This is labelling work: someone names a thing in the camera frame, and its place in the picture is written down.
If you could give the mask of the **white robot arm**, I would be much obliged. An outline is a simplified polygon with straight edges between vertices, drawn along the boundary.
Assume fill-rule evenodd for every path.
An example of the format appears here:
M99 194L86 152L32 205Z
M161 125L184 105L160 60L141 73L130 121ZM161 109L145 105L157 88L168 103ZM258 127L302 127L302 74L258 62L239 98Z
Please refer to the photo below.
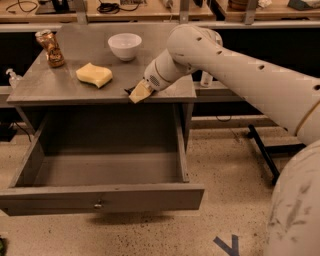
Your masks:
M297 137L305 148L276 182L263 256L320 256L320 81L228 50L219 39L207 28L176 26L129 98L140 102L202 70Z

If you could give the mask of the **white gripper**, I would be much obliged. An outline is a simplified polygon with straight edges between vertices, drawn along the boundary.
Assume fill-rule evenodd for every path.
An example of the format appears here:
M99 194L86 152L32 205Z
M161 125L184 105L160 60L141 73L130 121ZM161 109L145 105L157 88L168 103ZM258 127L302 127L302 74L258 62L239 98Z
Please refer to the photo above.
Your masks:
M138 103L148 98L153 90L163 91L178 79L195 71L190 65L176 62L168 50L164 50L146 68L143 79L133 88L129 99Z

